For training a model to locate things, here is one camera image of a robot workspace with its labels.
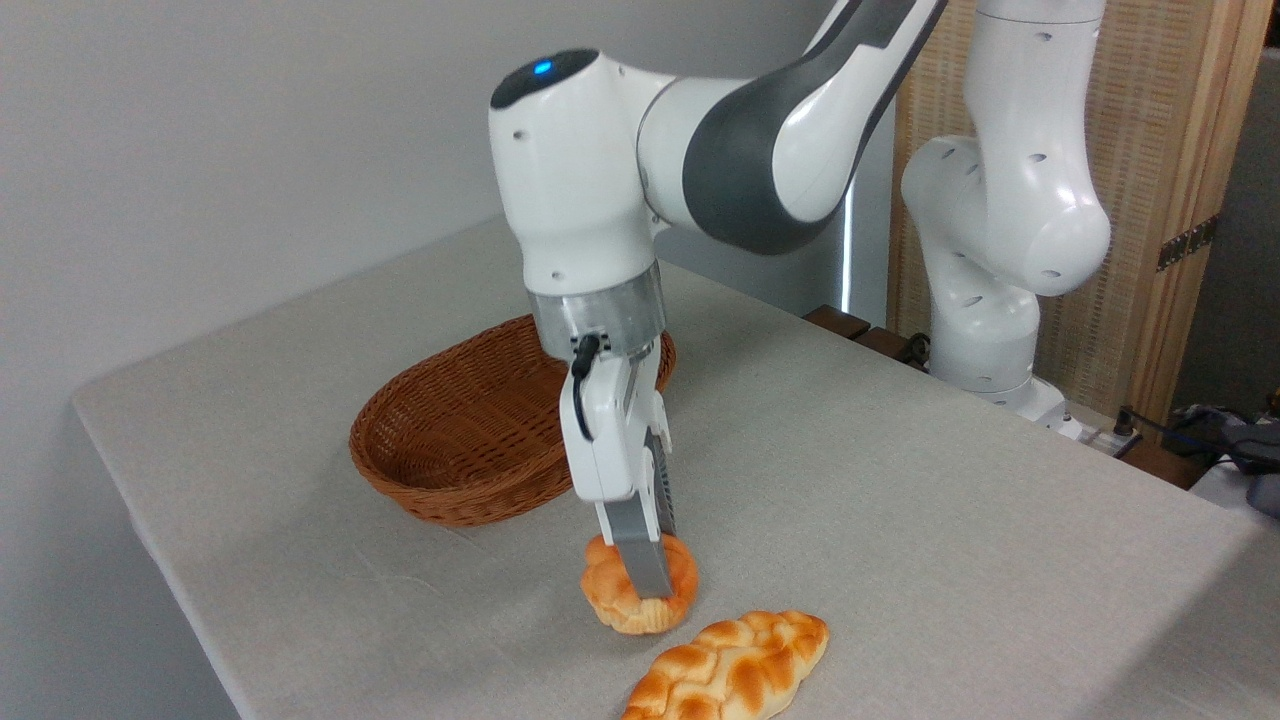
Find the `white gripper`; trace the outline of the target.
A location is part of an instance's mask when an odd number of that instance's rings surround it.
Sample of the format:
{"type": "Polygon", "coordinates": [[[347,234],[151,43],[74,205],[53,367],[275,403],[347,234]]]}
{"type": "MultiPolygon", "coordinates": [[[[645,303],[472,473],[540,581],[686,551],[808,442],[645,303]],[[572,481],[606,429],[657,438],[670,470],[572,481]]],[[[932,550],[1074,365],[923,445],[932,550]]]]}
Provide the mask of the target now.
{"type": "Polygon", "coordinates": [[[667,456],[668,432],[658,378],[666,348],[637,355],[605,354],[585,345],[570,355],[559,397],[564,451],[575,493],[598,503],[605,542],[612,544],[641,600],[669,598],[673,584],[660,533],[676,536],[667,456]],[[649,523],[637,493],[654,497],[649,523]]]}

